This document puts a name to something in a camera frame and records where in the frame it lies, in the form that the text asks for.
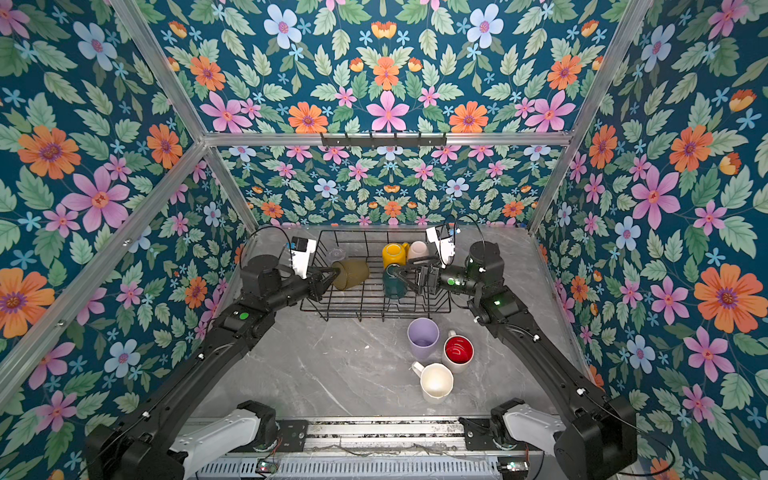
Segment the dark green mug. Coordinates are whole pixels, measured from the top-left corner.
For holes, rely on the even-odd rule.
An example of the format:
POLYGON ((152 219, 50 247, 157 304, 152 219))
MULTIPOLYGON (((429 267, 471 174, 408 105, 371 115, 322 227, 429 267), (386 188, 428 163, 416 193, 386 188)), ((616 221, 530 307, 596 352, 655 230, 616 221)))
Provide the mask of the dark green mug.
POLYGON ((399 264, 390 264, 383 271, 383 290, 388 299, 401 299, 406 296, 408 288, 405 281, 399 277, 399 272, 399 264))

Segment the pale pink mug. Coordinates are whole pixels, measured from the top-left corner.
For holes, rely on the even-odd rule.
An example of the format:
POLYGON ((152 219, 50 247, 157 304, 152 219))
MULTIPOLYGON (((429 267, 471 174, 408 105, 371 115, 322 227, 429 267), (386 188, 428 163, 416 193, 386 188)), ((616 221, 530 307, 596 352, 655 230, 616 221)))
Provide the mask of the pale pink mug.
POLYGON ((408 246, 407 260, 415 261, 430 254, 429 246, 424 241, 415 241, 408 246))

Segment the clear glass cup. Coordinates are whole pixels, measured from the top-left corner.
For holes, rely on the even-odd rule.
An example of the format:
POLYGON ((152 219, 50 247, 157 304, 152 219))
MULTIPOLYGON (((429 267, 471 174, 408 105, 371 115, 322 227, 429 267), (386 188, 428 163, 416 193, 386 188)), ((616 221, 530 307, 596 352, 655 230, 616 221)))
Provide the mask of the clear glass cup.
POLYGON ((336 262, 342 262, 347 259, 347 252, 340 248, 331 248, 326 254, 326 261, 329 266, 332 266, 336 262))

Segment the yellow mug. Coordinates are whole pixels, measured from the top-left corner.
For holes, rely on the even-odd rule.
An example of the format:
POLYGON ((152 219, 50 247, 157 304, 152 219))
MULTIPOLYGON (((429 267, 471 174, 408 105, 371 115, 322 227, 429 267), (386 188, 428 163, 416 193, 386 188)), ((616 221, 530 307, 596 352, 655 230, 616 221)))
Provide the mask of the yellow mug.
POLYGON ((410 245, 408 243, 389 243, 382 249, 383 267, 390 265, 405 266, 408 260, 410 245))

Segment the olive glass cup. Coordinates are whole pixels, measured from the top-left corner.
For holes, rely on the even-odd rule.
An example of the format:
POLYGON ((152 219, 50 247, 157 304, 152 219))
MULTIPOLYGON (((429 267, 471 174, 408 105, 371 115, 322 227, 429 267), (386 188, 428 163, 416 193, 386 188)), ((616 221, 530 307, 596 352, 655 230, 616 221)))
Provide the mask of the olive glass cup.
POLYGON ((367 262, 362 259, 345 259, 332 264, 337 272, 333 286, 339 291, 346 291, 362 285, 370 276, 367 262))

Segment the lilac cup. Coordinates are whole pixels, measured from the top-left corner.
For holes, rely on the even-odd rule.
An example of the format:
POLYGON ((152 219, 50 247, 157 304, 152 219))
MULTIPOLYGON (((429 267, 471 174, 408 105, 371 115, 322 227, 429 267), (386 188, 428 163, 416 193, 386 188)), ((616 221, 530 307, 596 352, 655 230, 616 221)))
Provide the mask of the lilac cup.
POLYGON ((416 318, 407 328, 407 339, 414 358, 426 360, 437 348, 440 339, 438 325, 429 318, 416 318))

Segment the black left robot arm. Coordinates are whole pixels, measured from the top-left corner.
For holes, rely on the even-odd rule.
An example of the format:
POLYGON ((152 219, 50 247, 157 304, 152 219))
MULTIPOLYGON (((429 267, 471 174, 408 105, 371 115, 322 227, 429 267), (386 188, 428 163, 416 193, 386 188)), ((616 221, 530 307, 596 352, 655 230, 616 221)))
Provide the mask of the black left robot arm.
POLYGON ((241 295, 214 319, 200 347, 149 398, 86 439, 91 479, 185 479, 243 445, 271 451, 278 441, 273 408, 244 401, 225 418, 180 438, 182 427, 221 378, 274 325, 279 310, 305 298, 319 300, 340 275, 338 267, 295 273, 274 255, 257 255, 241 270, 241 295))

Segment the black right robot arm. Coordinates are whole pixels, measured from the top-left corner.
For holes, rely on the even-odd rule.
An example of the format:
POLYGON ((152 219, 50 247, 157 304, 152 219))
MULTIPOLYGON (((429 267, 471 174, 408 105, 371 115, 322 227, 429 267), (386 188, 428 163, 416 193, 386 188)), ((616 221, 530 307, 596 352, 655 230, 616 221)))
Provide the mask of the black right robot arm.
POLYGON ((637 460, 635 410, 623 397, 609 398, 545 335, 506 285, 497 244, 475 242, 461 264, 427 256, 397 265, 394 272, 417 294, 466 296, 477 322, 522 361, 553 403, 554 414, 520 399, 495 407, 490 431, 498 445, 534 446, 553 456, 569 479, 609 479, 637 460))

